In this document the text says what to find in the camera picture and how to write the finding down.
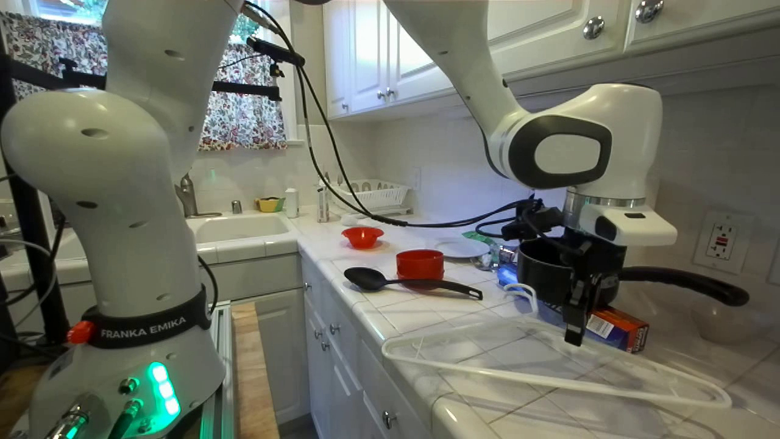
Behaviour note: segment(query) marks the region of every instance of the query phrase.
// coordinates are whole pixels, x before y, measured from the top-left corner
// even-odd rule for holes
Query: red cup
[[[443,277],[443,253],[435,248],[411,248],[396,255],[397,277]]]

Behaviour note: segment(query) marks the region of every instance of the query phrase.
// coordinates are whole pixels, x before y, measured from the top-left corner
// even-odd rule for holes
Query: red bowl
[[[435,248],[411,248],[396,255],[397,277],[443,277],[443,253]]]
[[[354,248],[372,248],[386,232],[379,226],[348,226],[342,235]]]

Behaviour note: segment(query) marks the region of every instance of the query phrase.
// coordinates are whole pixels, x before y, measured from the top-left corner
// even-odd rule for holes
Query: black ladle
[[[387,283],[402,283],[407,287],[447,287],[447,289],[476,294],[477,299],[482,299],[482,289],[476,289],[463,283],[450,283],[450,280],[442,280],[442,277],[392,277],[392,280],[387,280],[380,271],[368,268],[368,265],[347,268],[343,277],[348,277],[354,285],[359,285],[361,289],[368,289],[368,293],[382,289]]]

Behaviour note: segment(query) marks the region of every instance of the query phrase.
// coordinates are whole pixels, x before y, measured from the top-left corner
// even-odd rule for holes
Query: floral curtain
[[[51,21],[0,11],[3,44],[10,58],[25,61],[51,76],[60,72],[58,58],[73,58],[84,72],[106,76],[108,48],[101,27]],[[273,85],[270,58],[243,44],[230,44],[223,55],[219,81]],[[17,98],[36,93],[15,82]],[[283,149],[285,121],[280,103],[264,96],[212,93],[201,150]]]

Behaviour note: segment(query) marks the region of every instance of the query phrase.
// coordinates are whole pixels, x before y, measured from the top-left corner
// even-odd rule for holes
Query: black cable
[[[472,232],[477,232],[482,237],[489,237],[489,239],[503,239],[503,235],[488,232],[485,226],[507,224],[507,221],[515,221],[515,220],[517,216],[499,216],[499,220],[480,221]]]
[[[21,342],[20,336],[10,336],[10,333],[4,333],[4,331],[0,331],[0,338],[7,342],[7,344],[17,344],[17,346],[21,346],[21,348],[30,348],[30,350],[34,350],[34,353],[39,353],[39,355],[58,355],[58,350],[60,350],[58,346],[54,346],[54,348],[48,350],[48,348],[26,344],[26,342]]]
[[[507,174],[498,170],[498,166],[492,163],[489,143],[488,143],[488,136],[485,136],[485,129],[482,129],[482,126],[480,126],[480,136],[482,136],[482,150],[485,150],[485,158],[488,158],[488,163],[489,163],[492,174],[498,174],[498,175],[507,177]]]
[[[54,263],[57,263],[57,252],[58,252],[58,243],[60,243],[60,239],[63,239],[63,232],[67,232],[67,221],[60,220],[60,221],[57,224],[54,243],[51,243],[51,252],[48,252],[51,275],[57,274]],[[25,299],[26,294],[32,294],[32,293],[34,293],[34,283],[26,285],[25,289],[20,289],[15,298],[4,299],[3,304],[10,308],[10,304],[15,304],[15,303],[21,303],[21,299]]]
[[[273,32],[280,35],[280,39],[285,41],[285,47],[287,47],[291,50],[296,50],[291,36],[285,35],[285,29],[275,21],[275,16],[273,16],[270,11],[265,11],[264,7],[254,5],[254,3],[247,3],[247,5],[254,7],[257,11],[260,11],[260,15],[275,27]],[[476,216],[465,216],[465,220],[450,220],[450,221],[402,221],[402,220],[396,220],[396,216],[372,215],[372,213],[361,202],[361,197],[355,196],[355,189],[354,189],[354,185],[352,185],[352,181],[348,181],[348,175],[347,175],[347,168],[343,168],[343,160],[342,160],[342,153],[340,153],[336,136],[333,136],[333,132],[332,132],[330,118],[327,118],[327,113],[325,113],[325,107],[322,107],[322,103],[319,103],[319,98],[316,98],[316,93],[314,93],[314,85],[313,85],[304,66],[296,66],[296,72],[297,72],[297,85],[299,85],[299,99],[302,99],[304,125],[310,125],[310,109],[307,109],[307,89],[310,89],[310,93],[313,93],[313,103],[314,103],[316,113],[322,115],[327,136],[330,136],[330,141],[332,141],[332,150],[333,150],[340,174],[342,174],[342,177],[343,177],[343,185],[347,185],[347,189],[348,189],[348,196],[354,197],[355,204],[348,202],[348,200],[343,200],[343,197],[332,188],[330,177],[325,177],[325,170],[319,168],[314,146],[313,146],[313,141],[310,141],[310,158],[313,158],[314,174],[316,174],[316,177],[327,185],[327,189],[330,189],[340,202],[343,202],[347,208],[352,208],[354,213],[366,215],[366,216],[371,216],[371,220],[375,220],[375,221],[382,221],[382,224],[396,224],[396,226],[443,229],[443,226],[469,226],[469,224],[482,221],[485,216],[492,216],[492,215],[498,215],[498,213],[515,209],[515,208],[519,204],[519,202],[507,202],[507,204],[503,204],[503,208],[498,208],[498,209],[489,209],[489,213],[485,213],[485,215],[476,215]]]
[[[248,55],[234,58],[234,61],[230,61],[230,63],[223,63],[219,70],[224,70],[224,69],[230,69],[230,66],[237,66],[237,63],[243,63],[243,61],[248,61],[248,58],[257,58],[257,55],[248,54]]]
[[[210,314],[218,309],[218,303],[219,303],[219,283],[218,283],[218,275],[215,271],[210,268],[210,263],[205,263],[205,258],[197,253],[197,263],[202,265],[202,271],[210,275],[212,280],[212,308],[210,308]]]

